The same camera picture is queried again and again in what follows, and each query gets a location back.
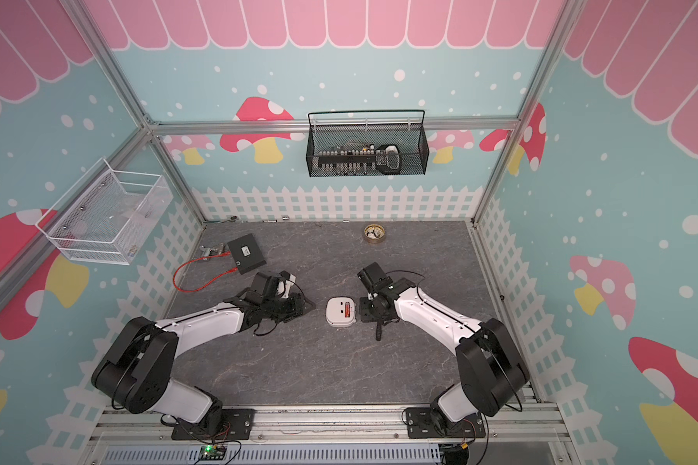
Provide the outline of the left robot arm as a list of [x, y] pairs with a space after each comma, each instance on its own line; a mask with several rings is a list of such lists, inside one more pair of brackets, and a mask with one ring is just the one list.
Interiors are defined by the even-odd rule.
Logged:
[[114, 408], [131, 414], [157, 412], [215, 435], [225, 424], [222, 402], [174, 380], [176, 359], [214, 339], [255, 329], [265, 320], [279, 325], [314, 309], [295, 275], [259, 272], [249, 287], [205, 310], [157, 322], [145, 317], [130, 320], [98, 362], [91, 384]]

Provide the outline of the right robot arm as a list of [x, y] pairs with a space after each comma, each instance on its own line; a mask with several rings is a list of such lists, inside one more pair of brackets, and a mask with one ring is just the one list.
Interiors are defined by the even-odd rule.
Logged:
[[365, 319], [376, 323], [376, 338], [385, 325], [409, 323], [441, 343], [457, 362], [460, 381], [446, 389], [430, 408], [444, 426], [472, 415], [495, 416], [530, 382], [517, 344], [500, 320], [486, 322], [434, 300], [407, 278], [393, 279], [378, 263], [359, 271], [368, 294], [361, 299]]

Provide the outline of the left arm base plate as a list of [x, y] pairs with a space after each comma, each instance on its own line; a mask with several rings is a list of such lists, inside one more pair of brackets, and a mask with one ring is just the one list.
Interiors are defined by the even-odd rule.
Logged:
[[254, 409], [216, 409], [198, 424], [177, 420], [171, 439], [218, 443], [225, 440], [248, 440], [254, 426]]

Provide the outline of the white alarm clock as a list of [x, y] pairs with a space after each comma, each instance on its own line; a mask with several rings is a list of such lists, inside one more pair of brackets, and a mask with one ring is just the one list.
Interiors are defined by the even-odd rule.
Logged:
[[[347, 319], [344, 317], [344, 306], [345, 303], [351, 304], [351, 318]], [[330, 298], [326, 305], [326, 321], [331, 327], [351, 327], [356, 323], [356, 304], [352, 298], [345, 298], [345, 296], [336, 296], [335, 298]]]

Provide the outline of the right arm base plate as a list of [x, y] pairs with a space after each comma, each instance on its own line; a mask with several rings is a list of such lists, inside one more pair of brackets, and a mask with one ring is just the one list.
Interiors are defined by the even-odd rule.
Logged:
[[480, 414], [450, 422], [430, 407], [408, 407], [401, 413], [409, 439], [461, 439], [465, 442], [484, 438], [486, 431]]

